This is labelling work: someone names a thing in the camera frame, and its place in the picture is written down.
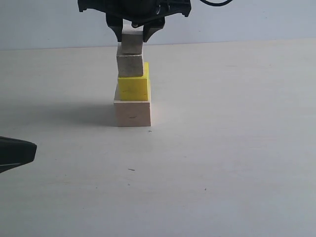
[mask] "small beige block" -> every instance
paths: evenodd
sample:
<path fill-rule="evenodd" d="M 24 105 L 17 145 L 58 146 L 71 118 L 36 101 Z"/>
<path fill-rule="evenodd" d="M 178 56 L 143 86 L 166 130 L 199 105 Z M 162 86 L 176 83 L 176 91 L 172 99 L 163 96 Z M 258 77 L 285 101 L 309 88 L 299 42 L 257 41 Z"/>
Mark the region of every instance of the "small beige block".
<path fill-rule="evenodd" d="M 123 54 L 121 43 L 118 44 L 117 62 L 120 78 L 141 77 L 144 74 L 143 54 Z"/>
<path fill-rule="evenodd" d="M 146 127 L 151 126 L 151 94 L 148 101 L 122 101 L 119 97 L 117 85 L 114 107 L 118 127 Z"/>
<path fill-rule="evenodd" d="M 123 54 L 141 54 L 143 50 L 143 27 L 133 28 L 124 24 L 122 30 Z"/>

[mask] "block tower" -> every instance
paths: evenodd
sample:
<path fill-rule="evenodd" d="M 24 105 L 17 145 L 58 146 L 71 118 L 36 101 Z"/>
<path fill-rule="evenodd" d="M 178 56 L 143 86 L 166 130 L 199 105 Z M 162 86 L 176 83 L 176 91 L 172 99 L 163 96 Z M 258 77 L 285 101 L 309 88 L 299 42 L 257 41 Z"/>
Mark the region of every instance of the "block tower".
<path fill-rule="evenodd" d="M 143 60 L 143 30 L 123 26 L 118 43 L 114 107 L 119 127 L 151 126 L 149 63 Z"/>

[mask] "wooden block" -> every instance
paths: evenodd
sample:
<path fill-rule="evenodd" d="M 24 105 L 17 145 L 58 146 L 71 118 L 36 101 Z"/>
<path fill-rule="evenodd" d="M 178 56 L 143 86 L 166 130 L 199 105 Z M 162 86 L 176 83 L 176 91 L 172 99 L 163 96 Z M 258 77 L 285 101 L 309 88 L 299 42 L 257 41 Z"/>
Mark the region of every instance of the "wooden block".
<path fill-rule="evenodd" d="M 118 87 L 121 100 L 146 101 L 149 99 L 149 63 L 141 77 L 119 77 Z"/>
<path fill-rule="evenodd" d="M 151 92 L 149 85 L 149 100 L 122 101 L 117 85 L 114 98 L 114 107 L 118 127 L 146 127 L 151 126 Z"/>
<path fill-rule="evenodd" d="M 141 54 L 143 50 L 143 29 L 124 24 L 122 30 L 123 54 Z"/>
<path fill-rule="evenodd" d="M 143 54 L 123 54 L 122 45 L 118 44 L 118 76 L 141 77 L 144 74 Z"/>

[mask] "yellow block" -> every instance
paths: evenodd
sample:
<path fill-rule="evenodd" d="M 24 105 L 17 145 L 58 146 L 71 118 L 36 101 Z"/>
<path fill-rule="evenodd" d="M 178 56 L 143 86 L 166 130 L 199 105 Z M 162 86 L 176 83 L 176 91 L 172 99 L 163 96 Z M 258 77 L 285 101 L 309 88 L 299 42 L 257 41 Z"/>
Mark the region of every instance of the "yellow block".
<path fill-rule="evenodd" d="M 119 77 L 118 88 L 121 100 L 148 100 L 149 63 L 144 64 L 144 75 L 141 77 Z"/>

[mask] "background wall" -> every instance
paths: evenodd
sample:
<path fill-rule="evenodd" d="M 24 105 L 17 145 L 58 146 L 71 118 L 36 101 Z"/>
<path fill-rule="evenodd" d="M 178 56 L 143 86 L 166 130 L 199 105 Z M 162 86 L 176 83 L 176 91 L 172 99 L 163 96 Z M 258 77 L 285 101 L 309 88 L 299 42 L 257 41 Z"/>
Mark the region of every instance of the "background wall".
<path fill-rule="evenodd" d="M 192 8 L 189 18 L 168 17 L 149 44 L 316 37 L 315 0 L 234 0 L 221 8 L 192 0 Z M 0 2 L 0 49 L 104 45 L 116 45 L 104 14 L 79 13 L 76 0 Z"/>

